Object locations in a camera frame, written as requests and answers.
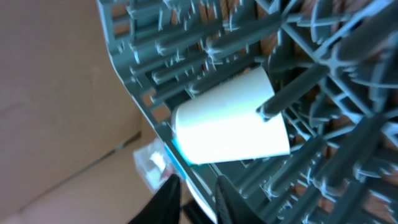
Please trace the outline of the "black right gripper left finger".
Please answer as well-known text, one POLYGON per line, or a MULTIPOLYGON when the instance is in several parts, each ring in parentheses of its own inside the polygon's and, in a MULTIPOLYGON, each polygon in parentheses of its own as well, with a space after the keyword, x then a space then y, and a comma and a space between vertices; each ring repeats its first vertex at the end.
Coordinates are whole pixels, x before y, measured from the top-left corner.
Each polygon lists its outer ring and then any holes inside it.
POLYGON ((172 174, 128 224, 179 224, 181 181, 172 174))

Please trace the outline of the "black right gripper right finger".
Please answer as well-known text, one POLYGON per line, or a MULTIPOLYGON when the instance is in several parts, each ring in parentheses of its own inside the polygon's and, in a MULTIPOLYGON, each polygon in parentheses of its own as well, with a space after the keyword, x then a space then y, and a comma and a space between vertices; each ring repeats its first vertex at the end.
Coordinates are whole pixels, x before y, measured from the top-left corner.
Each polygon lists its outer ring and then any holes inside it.
POLYGON ((225 175, 217 178, 215 202, 217 224, 264 224, 225 175))

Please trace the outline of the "pale green cup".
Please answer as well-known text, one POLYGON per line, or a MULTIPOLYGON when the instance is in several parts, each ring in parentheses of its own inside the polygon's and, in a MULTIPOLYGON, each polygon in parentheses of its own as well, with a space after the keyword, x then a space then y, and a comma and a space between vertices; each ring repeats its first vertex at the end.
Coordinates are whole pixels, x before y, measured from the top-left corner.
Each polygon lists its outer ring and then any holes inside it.
POLYGON ((264 121, 256 112, 272 96, 266 71, 252 69, 175 108, 172 142, 190 165, 288 155, 282 115, 264 121))

